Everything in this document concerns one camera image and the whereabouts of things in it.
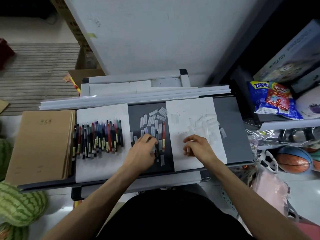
brown notebook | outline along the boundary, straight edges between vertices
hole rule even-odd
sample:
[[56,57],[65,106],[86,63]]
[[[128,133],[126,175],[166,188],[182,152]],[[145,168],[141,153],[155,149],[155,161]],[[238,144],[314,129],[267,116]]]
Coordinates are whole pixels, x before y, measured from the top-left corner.
[[23,112],[5,180],[12,185],[68,176],[75,111]]

person's left hand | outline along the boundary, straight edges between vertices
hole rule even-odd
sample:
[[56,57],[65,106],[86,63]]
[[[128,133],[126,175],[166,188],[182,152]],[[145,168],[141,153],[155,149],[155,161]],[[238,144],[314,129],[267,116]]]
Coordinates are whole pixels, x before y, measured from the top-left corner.
[[138,175],[146,171],[154,163],[155,154],[151,153],[151,150],[157,143],[158,140],[149,134],[140,137],[134,146],[130,148],[123,166],[134,170],[134,173],[138,173]]

watermelon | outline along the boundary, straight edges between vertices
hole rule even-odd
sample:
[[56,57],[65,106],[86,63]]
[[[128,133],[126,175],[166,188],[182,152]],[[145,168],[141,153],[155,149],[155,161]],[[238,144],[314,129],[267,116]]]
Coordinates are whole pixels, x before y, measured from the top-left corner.
[[0,182],[0,217],[11,225],[30,225],[44,214],[47,206],[44,191],[21,193],[17,187]]
[[0,225],[0,240],[27,240],[28,236],[28,226],[13,226],[7,222]]
[[0,139],[0,181],[4,180],[8,170],[12,147],[6,139]]

hand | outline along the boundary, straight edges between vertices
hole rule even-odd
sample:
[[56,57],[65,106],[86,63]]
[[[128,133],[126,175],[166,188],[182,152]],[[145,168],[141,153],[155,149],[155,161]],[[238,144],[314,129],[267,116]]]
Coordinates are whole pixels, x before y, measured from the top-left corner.
[[210,162],[218,160],[206,138],[191,135],[186,137],[183,142],[186,143],[183,147],[183,154],[196,157],[205,167],[207,167]]
[[149,134],[140,137],[134,146],[130,148],[123,166],[133,170],[138,175],[146,171],[154,163],[155,154],[151,153],[151,150],[157,143],[158,140]]

striped rug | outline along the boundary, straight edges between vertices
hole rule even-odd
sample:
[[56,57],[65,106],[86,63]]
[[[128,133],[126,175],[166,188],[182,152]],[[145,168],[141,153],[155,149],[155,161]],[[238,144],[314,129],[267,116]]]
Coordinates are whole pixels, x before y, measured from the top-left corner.
[[0,100],[9,102],[1,116],[39,110],[45,99],[77,97],[63,77],[75,68],[77,43],[10,44],[15,58],[0,72]]

